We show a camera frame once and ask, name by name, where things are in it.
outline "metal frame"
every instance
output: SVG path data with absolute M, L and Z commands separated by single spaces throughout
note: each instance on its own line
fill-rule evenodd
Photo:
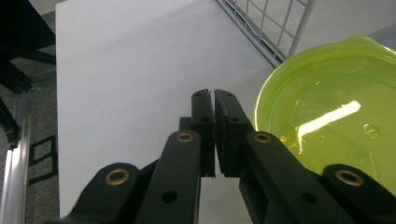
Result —
M 21 138 L 7 152 L 0 223 L 24 223 L 26 207 L 27 169 L 29 161 L 32 94 L 18 96 L 16 121 L 21 126 Z
M 292 56 L 297 50 L 297 46 L 302 38 L 304 28 L 311 14 L 313 6 L 317 0 L 290 0 L 288 5 L 287 13 L 282 22 L 276 21 L 271 15 L 268 14 L 267 8 L 270 0 L 265 0 L 264 6 L 259 6 L 254 0 L 217 0 L 218 3 L 223 7 L 227 14 L 233 19 L 239 29 L 247 36 L 247 38 L 259 49 L 262 55 L 274 66 L 277 67 L 283 63 L 287 58 Z M 245 9 L 238 6 L 238 2 L 246 1 L 247 5 Z M 295 33 L 287 29 L 287 24 L 290 18 L 290 13 L 293 8 L 293 4 L 300 4 L 304 7 L 299 25 Z M 252 21 L 250 17 L 249 6 L 253 6 L 260 11 L 262 20 L 260 27 Z M 271 21 L 278 28 L 280 28 L 280 34 L 278 39 L 272 40 L 267 34 L 264 33 L 263 28 L 266 21 Z M 290 43 L 289 50 L 284 52 L 280 49 L 281 41 L 284 36 L 288 35 L 292 42 Z

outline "screw hole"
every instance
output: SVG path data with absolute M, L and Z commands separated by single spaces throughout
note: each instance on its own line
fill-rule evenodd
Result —
M 177 200 L 177 194 L 174 191 L 166 191 L 161 196 L 164 203 L 174 203 Z
M 315 197 L 315 195 L 313 195 L 311 193 L 307 193 L 307 192 L 302 193 L 301 198 L 306 203 L 317 203 L 318 202 L 318 199 L 317 199 L 317 197 Z

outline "brass screw insert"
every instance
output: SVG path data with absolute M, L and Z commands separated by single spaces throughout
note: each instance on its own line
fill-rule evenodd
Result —
M 254 140 L 261 143 L 269 143 L 271 142 L 271 137 L 265 133 L 256 133 L 254 134 Z
M 350 186 L 360 187 L 364 184 L 363 179 L 359 175 L 348 170 L 337 170 L 335 176 Z
M 105 181 L 110 186 L 116 186 L 124 183 L 129 178 L 129 172 L 125 169 L 118 168 L 108 172 Z
M 190 133 L 180 133 L 177 135 L 177 141 L 179 142 L 190 142 L 194 140 L 194 135 Z

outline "yellow-green plastic bowl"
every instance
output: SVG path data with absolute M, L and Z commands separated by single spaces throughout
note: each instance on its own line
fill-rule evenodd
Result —
M 289 58 L 262 86 L 253 125 L 317 174 L 343 163 L 396 195 L 396 52 L 353 36 Z

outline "wire rack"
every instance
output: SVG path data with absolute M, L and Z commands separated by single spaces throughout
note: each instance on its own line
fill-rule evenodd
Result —
M 275 67 L 292 56 L 316 0 L 217 0 Z

